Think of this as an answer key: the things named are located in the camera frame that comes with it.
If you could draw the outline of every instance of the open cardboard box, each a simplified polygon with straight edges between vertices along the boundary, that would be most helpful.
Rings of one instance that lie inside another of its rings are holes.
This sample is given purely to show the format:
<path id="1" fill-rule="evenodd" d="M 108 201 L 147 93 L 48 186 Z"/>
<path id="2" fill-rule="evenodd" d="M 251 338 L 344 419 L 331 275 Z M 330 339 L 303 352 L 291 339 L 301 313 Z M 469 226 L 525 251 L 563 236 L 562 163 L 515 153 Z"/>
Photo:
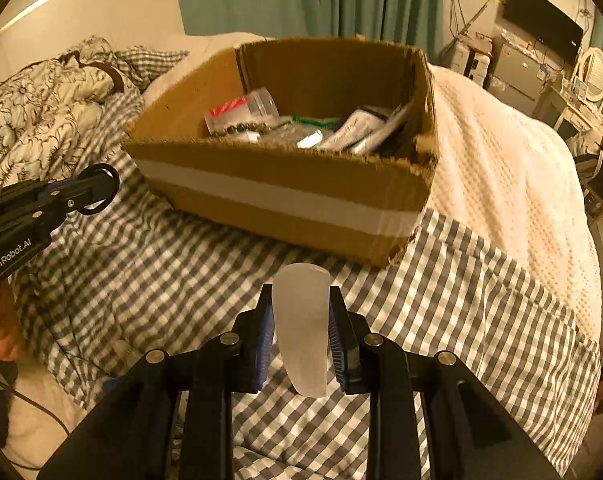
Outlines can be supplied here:
<path id="1" fill-rule="evenodd" d="M 281 115 L 324 118 L 358 105 L 416 106 L 384 156 L 214 139 L 203 115 L 257 88 Z M 217 53 L 130 128 L 124 147 L 153 192 L 184 211 L 386 267 L 419 221 L 437 164 L 435 102 L 417 48 L 289 38 Z"/>

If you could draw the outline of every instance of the round mirror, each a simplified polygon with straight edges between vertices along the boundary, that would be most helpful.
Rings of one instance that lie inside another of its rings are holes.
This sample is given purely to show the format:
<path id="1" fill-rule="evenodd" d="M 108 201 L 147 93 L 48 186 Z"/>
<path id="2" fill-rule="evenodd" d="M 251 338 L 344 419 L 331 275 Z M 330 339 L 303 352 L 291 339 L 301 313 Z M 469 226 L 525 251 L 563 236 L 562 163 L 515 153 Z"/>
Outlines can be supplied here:
<path id="1" fill-rule="evenodd" d="M 603 52 L 596 47 L 586 50 L 579 60 L 578 76 L 586 84 L 585 98 L 597 102 L 603 98 Z"/>

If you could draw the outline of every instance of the bed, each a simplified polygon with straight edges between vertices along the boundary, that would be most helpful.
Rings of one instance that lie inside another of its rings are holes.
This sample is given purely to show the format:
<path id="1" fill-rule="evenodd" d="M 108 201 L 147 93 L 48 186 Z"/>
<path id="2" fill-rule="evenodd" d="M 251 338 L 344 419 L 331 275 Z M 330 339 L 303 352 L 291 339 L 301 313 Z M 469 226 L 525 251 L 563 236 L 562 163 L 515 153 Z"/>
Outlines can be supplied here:
<path id="1" fill-rule="evenodd" d="M 371 269 L 173 211 L 121 150 L 124 130 L 208 56 L 254 40 L 263 38 L 167 38 L 161 53 L 90 38 L 0 85 L 0 186 L 94 162 L 122 178 L 107 212 L 70 216 L 14 276 L 34 357 L 20 363 L 17 389 L 74 428 L 104 382 L 143 352 L 197 348 L 254 307 L 281 266 L 309 261 L 331 272 L 374 331 L 407 351 L 459 355 L 563 474 L 591 418 L 601 324 L 597 254 L 565 143 L 432 66 L 440 162 L 399 266 Z M 342 396 L 334 378 L 328 397 L 296 396 L 275 355 L 264 391 L 235 403 L 236 473 L 363 478 L 367 406 Z M 426 476 L 419 398 L 416 406 Z M 13 403 L 6 454 L 41 465 L 64 434 L 34 415 Z"/>

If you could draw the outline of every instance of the black ring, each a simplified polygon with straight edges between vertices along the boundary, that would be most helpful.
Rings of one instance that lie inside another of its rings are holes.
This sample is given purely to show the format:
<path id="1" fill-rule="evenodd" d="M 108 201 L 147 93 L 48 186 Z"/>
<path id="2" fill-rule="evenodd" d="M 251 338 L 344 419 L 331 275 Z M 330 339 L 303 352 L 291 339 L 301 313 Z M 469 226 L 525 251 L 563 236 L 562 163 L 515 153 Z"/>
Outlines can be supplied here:
<path id="1" fill-rule="evenodd" d="M 88 166 L 84 171 L 82 171 L 81 173 L 79 173 L 79 176 L 77 177 L 78 180 L 81 180 L 82 178 L 86 178 L 88 176 L 93 176 L 94 174 L 97 174 L 100 171 L 104 171 L 104 173 L 107 173 L 109 176 L 111 176 L 115 183 L 116 186 L 114 188 L 114 191 L 112 192 L 112 195 L 110 195 L 107 199 L 105 199 L 101 204 L 99 204 L 96 207 L 93 208 L 86 208 L 86 207 L 81 207 L 78 208 L 77 211 L 79 211 L 82 215 L 85 216 L 91 216 L 91 215 L 95 215 L 97 213 L 101 213 L 101 211 L 103 211 L 104 209 L 106 209 L 114 200 L 114 197 L 117 196 L 117 192 L 119 190 L 119 173 L 117 173 L 117 170 L 115 170 L 115 168 L 113 168 L 110 164 L 104 164 L 103 162 L 100 162 L 99 164 L 93 164 L 92 166 Z"/>

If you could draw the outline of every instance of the human hand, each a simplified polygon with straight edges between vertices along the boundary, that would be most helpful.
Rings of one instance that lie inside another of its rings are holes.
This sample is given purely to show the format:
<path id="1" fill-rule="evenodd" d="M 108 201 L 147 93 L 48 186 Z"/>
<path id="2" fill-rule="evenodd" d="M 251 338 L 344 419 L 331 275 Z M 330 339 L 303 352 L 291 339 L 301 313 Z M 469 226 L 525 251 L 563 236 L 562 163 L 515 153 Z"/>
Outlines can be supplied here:
<path id="1" fill-rule="evenodd" d="M 15 361 L 21 347 L 21 329 L 8 280 L 0 282 L 0 361 Z"/>

